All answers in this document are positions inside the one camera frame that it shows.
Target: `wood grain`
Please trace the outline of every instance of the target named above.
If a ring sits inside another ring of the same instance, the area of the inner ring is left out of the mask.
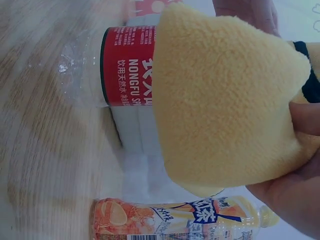
[[[0,1],[0,239],[88,240],[94,199],[121,197],[121,146],[107,108],[57,89],[63,46],[119,26],[121,0]]]

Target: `hand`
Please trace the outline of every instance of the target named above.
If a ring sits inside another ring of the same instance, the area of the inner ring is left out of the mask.
[[[212,0],[215,14],[237,16],[268,34],[280,37],[278,14],[273,0]]]
[[[290,104],[296,131],[320,136],[320,103]],[[302,233],[320,239],[320,150],[301,169],[248,190]]]

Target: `plastic water bottle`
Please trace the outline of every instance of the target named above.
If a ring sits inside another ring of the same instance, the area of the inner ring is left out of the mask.
[[[65,98],[85,107],[152,105],[154,26],[85,30],[58,64]]]
[[[243,196],[208,197],[193,202],[138,204],[106,198],[94,203],[95,240],[253,240],[279,217]]]

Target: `barcode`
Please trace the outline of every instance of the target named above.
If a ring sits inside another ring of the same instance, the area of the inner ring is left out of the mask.
[[[127,240],[158,240],[158,235],[128,235]]]

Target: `fleece fabric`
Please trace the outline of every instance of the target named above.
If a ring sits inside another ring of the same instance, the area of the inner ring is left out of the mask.
[[[153,111],[175,183],[206,197],[278,178],[314,155],[319,138],[295,132],[289,111],[292,100],[308,102],[311,75],[292,43],[182,3],[163,12],[156,34]],[[319,69],[320,56],[309,55]]]

